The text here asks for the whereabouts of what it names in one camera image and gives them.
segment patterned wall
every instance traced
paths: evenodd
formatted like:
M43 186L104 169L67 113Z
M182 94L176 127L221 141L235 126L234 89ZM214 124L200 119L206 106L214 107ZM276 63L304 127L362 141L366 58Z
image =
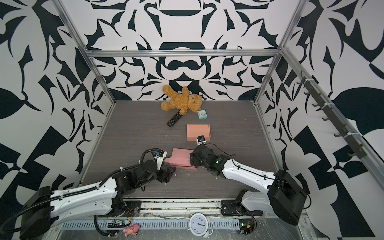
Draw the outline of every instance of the patterned wall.
M111 103L50 1L0 0L0 63L2 223L39 188L73 186Z
M384 157L382 11L384 1L310 0L288 47Z
M310 0L288 47L382 157L383 1ZM282 59L260 107L284 169L312 197L319 239L384 238L384 192Z
M254 99L271 56L97 58L117 100L165 99L162 87L204 99Z
M89 49L276 48L298 0L65 0Z
M310 193L307 213L319 240L383 239L384 192L297 82L282 59L260 107L280 165Z

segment dark wood surface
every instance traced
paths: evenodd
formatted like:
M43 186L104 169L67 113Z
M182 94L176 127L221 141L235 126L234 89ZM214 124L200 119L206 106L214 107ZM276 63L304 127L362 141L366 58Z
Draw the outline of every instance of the dark wood surface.
M173 148L193 149L187 141L187 124L210 124L211 140L223 151L236 154L235 160L256 169L275 172L260 122L251 102L203 102L208 118L199 120L188 111L173 127L166 123L178 111L165 112L161 102L118 101L96 150L83 185L103 180L110 172L138 163L141 154L159 147L171 156ZM221 152L208 145L216 155ZM151 159L147 154L144 160ZM234 180L214 177L203 167L197 170L177 169L169 183L154 180L127 197L198 198L236 197L240 190L254 190Z

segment small pink figurine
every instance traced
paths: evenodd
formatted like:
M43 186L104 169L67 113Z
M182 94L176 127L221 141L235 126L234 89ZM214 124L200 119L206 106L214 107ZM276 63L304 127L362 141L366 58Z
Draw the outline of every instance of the small pink figurine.
M140 226L136 223L133 226L127 227L124 229L124 235L127 237L129 234L132 234L134 236L137 235L137 231L139 230Z

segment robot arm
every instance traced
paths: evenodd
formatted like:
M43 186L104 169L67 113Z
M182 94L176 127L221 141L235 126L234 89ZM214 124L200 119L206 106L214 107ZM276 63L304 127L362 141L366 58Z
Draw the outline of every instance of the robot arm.
M143 161L146 153L152 152L154 160ZM103 181L69 190L40 188L23 206L23 210L1 226L2 233L20 231L20 239L30 239L63 222L91 215L122 215L126 210L123 195L136 189L145 190L152 180L169 182L176 168L162 169L167 152L149 149L143 153L139 164L120 168ZM7 229L7 225L22 216L21 227Z
M278 217L289 224L298 224L307 193L286 171L265 172L241 164L231 156L217 156L205 145L204 136L197 138L197 147L190 154L190 162L193 166L204 166L214 176L236 180L259 190L268 196L268 204ZM239 212L248 213L255 210L255 205L249 198L251 193L242 190L238 195Z

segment black remote control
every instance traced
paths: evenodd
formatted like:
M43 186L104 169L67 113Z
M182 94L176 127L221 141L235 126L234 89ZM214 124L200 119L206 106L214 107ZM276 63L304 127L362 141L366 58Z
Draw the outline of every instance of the black remote control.
M170 127L172 127L174 124L175 124L175 122L177 122L180 118L181 118L181 114L180 114L180 111L178 111L176 114L175 114L175 116L173 116L170 120L169 120L169 122L167 122L167 125L168 126L170 126Z

